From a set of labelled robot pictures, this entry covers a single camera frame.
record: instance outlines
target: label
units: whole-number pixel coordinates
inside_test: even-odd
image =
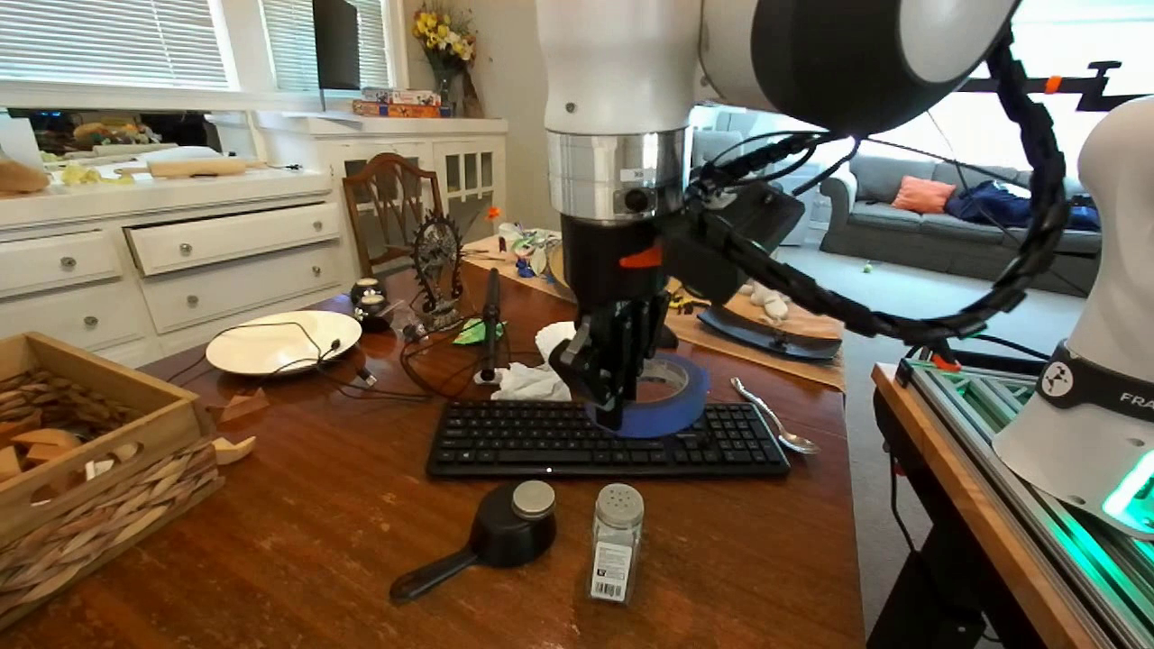
[[[597,541],[590,557],[588,594],[607,601],[624,601],[630,563],[633,563],[633,550]]]

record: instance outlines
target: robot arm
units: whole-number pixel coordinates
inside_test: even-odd
[[[774,233],[749,241],[748,229],[733,229],[739,217],[715,208],[758,167],[927,113],[989,57],[1012,6],[1017,0],[538,0],[552,206],[578,295],[578,336],[552,363],[597,403],[601,427],[617,427],[633,402],[641,362],[665,327],[672,271],[719,303],[752,274],[858,332],[912,342],[958,336],[1022,300],[1024,283],[1012,279],[958,318],[882,318],[774,267],[764,253]],[[695,77],[728,106],[774,110],[816,134],[695,170],[684,189]],[[1053,189],[1037,194],[1060,194],[1060,176],[1057,157],[1047,182]],[[764,208],[782,225],[788,213],[797,219],[782,194]]]

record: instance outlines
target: flowers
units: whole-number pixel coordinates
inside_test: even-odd
[[[417,44],[425,48],[435,80],[465,71],[465,64],[476,56],[476,40],[462,21],[449,21],[446,12],[421,4],[412,26],[417,33]]]

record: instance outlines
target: vase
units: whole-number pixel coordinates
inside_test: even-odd
[[[465,71],[435,77],[440,116],[465,116]]]

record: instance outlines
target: spoon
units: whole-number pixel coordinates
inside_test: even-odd
[[[769,428],[779,437],[779,444],[794,456],[819,456],[819,444],[807,437],[797,437],[794,428],[782,427],[782,417],[752,393],[748,384],[736,374],[728,385],[769,417]]]
[[[554,538],[552,488],[541,479],[493,488],[474,519],[470,545],[393,581],[393,607],[409,607],[470,566],[511,569],[547,553]]]

